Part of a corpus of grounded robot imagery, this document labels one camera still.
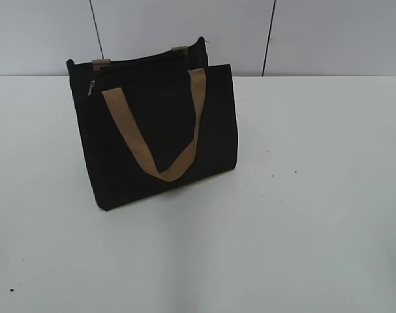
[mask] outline black tote bag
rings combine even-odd
[[[202,37],[143,59],[67,66],[101,209],[235,168],[231,68],[207,65]]]

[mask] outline tote bag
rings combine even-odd
[[[130,61],[67,61],[85,163],[106,211],[237,163],[230,65],[204,39]]]

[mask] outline zipper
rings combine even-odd
[[[89,92],[87,93],[88,96],[91,95],[91,93],[92,93],[92,88],[94,88],[94,86],[95,86],[95,81],[93,80],[93,81],[91,81],[91,83],[89,84]]]

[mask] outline black fabric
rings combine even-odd
[[[221,65],[203,66],[207,79],[206,97],[196,158],[190,168],[182,177],[168,183],[146,174],[139,167],[100,92],[122,87],[157,169],[164,171],[192,140],[195,124],[187,72],[191,65],[172,61],[152,62],[159,68],[154,72],[124,69],[107,78],[103,75],[102,87],[90,96],[87,96],[89,87],[81,83],[83,71],[78,72],[79,76],[69,71],[89,178],[98,206],[106,211],[236,166],[237,125],[232,75],[229,65]],[[146,68],[147,64],[138,65],[138,68]]]

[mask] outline bag handle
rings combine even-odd
[[[141,135],[122,88],[118,87],[102,92],[111,116],[138,165],[140,165],[146,173],[163,181],[170,182],[180,178],[195,159],[200,117],[205,101],[206,75],[203,68],[188,70],[188,73],[190,76],[190,90],[192,92],[196,117],[193,139],[174,160],[172,165],[162,173],[159,173],[157,170],[153,155]]]

